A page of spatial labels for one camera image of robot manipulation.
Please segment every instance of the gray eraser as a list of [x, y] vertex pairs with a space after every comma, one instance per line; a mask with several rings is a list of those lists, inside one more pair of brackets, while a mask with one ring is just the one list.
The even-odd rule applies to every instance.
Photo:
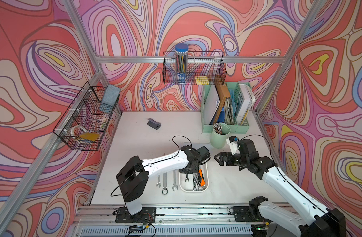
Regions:
[[116, 86], [114, 86], [112, 84], [108, 84], [108, 86], [105, 89], [105, 92], [103, 93], [101, 103], [109, 105], [109, 106], [111, 106], [111, 108], [109, 108], [107, 106], [103, 106], [103, 104], [101, 104], [99, 109], [101, 111], [106, 112], [106, 113], [111, 113], [111, 109], [115, 105], [115, 102], [117, 101], [119, 93], [120, 93], [120, 88], [119, 87], [116, 87]]
[[154, 121], [153, 119], [148, 119], [149, 121], [148, 121], [148, 125], [150, 126], [150, 127], [153, 127], [154, 129], [159, 129], [159, 127], [161, 127], [161, 123], [159, 123], [159, 122], [156, 122], [156, 121]]
[[102, 103], [114, 106], [120, 93], [120, 88], [109, 84], [103, 93]]

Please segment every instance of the tape roll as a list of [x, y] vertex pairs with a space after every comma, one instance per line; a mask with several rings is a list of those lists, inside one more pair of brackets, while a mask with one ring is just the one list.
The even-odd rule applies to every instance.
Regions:
[[74, 127], [72, 127], [72, 128], [70, 129], [70, 135], [71, 135], [71, 136], [74, 136], [74, 130], [75, 130], [76, 128], [79, 128], [79, 129], [83, 130], [84, 132], [88, 132], [88, 131], [86, 130], [86, 128], [84, 128], [83, 126], [77, 125], [77, 126], [74, 126]]

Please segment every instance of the pencil tube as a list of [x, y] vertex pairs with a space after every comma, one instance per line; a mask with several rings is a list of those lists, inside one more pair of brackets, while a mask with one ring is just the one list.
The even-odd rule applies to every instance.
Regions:
[[188, 45], [176, 44], [175, 46], [177, 83], [185, 83], [188, 66]]

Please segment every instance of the white table surface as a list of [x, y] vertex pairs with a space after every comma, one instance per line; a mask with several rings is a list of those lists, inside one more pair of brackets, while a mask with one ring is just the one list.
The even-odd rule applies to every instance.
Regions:
[[[162, 126], [158, 130], [151, 128], [147, 125], [148, 118], [160, 122]], [[250, 124], [247, 133], [233, 134], [239, 139], [251, 134], [261, 135], [254, 115], [249, 113], [247, 119]], [[172, 137], [175, 135], [186, 136], [192, 143], [209, 143], [210, 141], [210, 134], [202, 133], [200, 112], [123, 112], [91, 204], [124, 204], [122, 196], [110, 197], [110, 193], [118, 185], [115, 178], [117, 173], [133, 156], [151, 159], [176, 151], [178, 148], [172, 142]], [[248, 138], [254, 141], [260, 156], [270, 157], [269, 148], [262, 137]], [[182, 137], [176, 137], [174, 141], [178, 145], [188, 142]], [[161, 188], [156, 187], [157, 176], [151, 177], [140, 197], [142, 204], [248, 203], [259, 195], [267, 197], [272, 202], [286, 202], [276, 190], [247, 169], [239, 171], [237, 166], [220, 166], [214, 160], [214, 155], [221, 151], [230, 151], [227, 144], [222, 149], [208, 149], [211, 154], [211, 159], [207, 163], [210, 183], [205, 192], [187, 193], [180, 188], [174, 192], [172, 190], [173, 172], [169, 172], [167, 174], [168, 194], [161, 193], [163, 176], [161, 176]], [[119, 188], [114, 192], [114, 194], [120, 193]]]

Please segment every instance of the black wire basket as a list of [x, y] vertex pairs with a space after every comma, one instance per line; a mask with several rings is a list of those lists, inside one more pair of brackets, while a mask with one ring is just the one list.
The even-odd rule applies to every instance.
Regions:
[[55, 132], [58, 130], [56, 127], [63, 119], [65, 113], [53, 132], [72, 150], [97, 151], [103, 140], [112, 113], [117, 106], [119, 96], [114, 106], [110, 106], [101, 103], [105, 91], [104, 87], [92, 87], [89, 83], [87, 83], [87, 86], [87, 92], [64, 128], [60, 133]]
[[162, 76], [165, 85], [223, 85], [225, 83], [227, 71], [223, 63], [222, 51], [189, 51], [186, 68], [186, 72], [178, 72], [175, 52], [164, 52]]

